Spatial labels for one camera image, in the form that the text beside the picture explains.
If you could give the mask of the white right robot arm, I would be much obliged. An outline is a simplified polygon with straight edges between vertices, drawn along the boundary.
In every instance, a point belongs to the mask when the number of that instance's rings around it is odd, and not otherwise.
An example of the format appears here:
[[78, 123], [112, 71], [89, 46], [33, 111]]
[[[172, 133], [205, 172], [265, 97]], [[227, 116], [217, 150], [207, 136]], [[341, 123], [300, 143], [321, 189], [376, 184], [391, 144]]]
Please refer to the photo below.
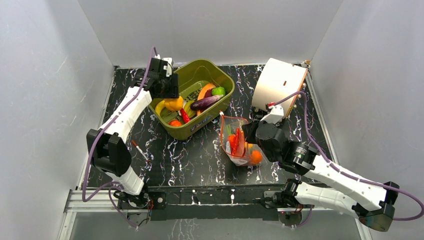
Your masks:
[[256, 144], [266, 158], [283, 170], [323, 183], [314, 186], [290, 178], [282, 191], [266, 191], [261, 204], [269, 208], [308, 205], [329, 208], [358, 219], [363, 225], [387, 232], [394, 220], [399, 186], [391, 181], [375, 186], [366, 179], [327, 162], [318, 150], [289, 139], [282, 129], [266, 121], [242, 125], [245, 140]]

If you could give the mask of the red toy chili pepper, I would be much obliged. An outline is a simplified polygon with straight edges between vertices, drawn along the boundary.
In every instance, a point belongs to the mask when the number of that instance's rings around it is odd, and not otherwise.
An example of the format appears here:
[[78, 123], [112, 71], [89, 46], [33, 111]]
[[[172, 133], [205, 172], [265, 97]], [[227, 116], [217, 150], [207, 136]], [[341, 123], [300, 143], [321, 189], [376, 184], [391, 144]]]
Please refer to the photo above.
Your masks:
[[237, 127], [235, 131], [235, 146], [232, 150], [232, 155], [242, 157], [245, 152], [245, 138], [243, 131]]

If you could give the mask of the yellow toy pepper small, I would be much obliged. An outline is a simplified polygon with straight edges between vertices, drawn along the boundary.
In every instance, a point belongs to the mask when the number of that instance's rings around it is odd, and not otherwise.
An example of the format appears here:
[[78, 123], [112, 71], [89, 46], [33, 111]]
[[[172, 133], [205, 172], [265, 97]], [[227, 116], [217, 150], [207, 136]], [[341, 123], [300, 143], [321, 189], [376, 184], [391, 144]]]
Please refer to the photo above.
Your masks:
[[184, 107], [184, 99], [181, 96], [178, 98], [165, 98], [164, 106], [171, 112], [180, 111]]

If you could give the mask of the yellow toy bell pepper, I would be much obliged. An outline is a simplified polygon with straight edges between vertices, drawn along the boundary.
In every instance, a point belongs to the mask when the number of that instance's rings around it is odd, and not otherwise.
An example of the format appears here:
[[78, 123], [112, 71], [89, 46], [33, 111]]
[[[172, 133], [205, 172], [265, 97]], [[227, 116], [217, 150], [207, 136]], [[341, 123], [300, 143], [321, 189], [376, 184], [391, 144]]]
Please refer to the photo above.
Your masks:
[[244, 147], [245, 147], [246, 150], [252, 149], [254, 147], [254, 144], [245, 142], [244, 143]]

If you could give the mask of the orange toy fruit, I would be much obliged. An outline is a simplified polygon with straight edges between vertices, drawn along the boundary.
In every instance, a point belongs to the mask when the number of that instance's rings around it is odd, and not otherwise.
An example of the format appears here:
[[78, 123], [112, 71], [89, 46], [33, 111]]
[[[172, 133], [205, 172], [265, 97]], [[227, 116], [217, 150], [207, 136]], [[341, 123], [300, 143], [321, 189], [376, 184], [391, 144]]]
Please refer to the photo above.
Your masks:
[[259, 150], [253, 150], [249, 156], [249, 164], [252, 166], [257, 166], [263, 160], [263, 155]]

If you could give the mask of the clear zip bag orange zipper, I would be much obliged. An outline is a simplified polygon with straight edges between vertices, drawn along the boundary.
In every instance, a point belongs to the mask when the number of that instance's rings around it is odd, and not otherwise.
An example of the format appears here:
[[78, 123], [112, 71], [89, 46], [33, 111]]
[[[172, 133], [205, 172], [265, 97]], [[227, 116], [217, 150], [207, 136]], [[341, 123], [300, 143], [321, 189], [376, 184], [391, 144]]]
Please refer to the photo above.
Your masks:
[[262, 150], [257, 144], [248, 143], [242, 126], [248, 120], [241, 117], [226, 116], [220, 113], [220, 145], [224, 153], [238, 167], [259, 166], [264, 160]]

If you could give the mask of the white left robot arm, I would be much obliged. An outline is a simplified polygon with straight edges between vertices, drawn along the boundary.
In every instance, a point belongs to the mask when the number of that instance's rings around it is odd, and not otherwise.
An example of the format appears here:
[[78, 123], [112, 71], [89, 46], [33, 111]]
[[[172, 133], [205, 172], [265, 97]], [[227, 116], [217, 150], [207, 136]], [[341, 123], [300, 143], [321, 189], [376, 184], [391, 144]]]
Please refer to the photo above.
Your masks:
[[150, 59], [142, 78], [135, 78], [125, 97], [110, 118], [99, 129], [90, 129], [86, 135], [88, 163], [112, 178], [111, 186], [130, 195], [137, 208], [149, 203], [149, 194], [143, 191], [144, 181], [131, 167], [132, 155], [127, 148], [128, 135], [141, 113], [154, 99], [179, 97], [179, 76], [173, 71], [174, 60], [156, 55]]

